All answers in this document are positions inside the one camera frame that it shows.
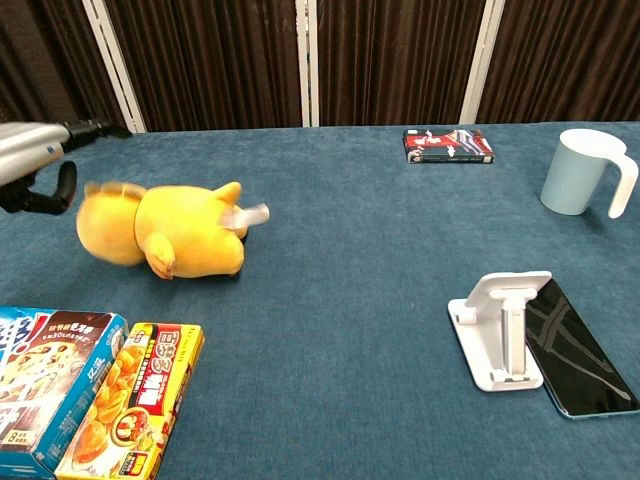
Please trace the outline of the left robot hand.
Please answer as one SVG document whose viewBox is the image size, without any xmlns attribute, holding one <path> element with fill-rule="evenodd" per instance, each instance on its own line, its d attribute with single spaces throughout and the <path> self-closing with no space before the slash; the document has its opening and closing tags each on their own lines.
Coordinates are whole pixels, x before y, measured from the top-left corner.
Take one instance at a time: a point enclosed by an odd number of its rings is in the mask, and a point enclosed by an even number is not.
<svg viewBox="0 0 640 480">
<path fill-rule="evenodd" d="M 71 205 L 77 185 L 77 167 L 61 164 L 51 195 L 32 192 L 37 173 L 64 154 L 99 137 L 129 138 L 132 132 L 102 119 L 47 122 L 5 122 L 1 125 L 1 208 L 8 213 L 61 215 Z"/>
</svg>

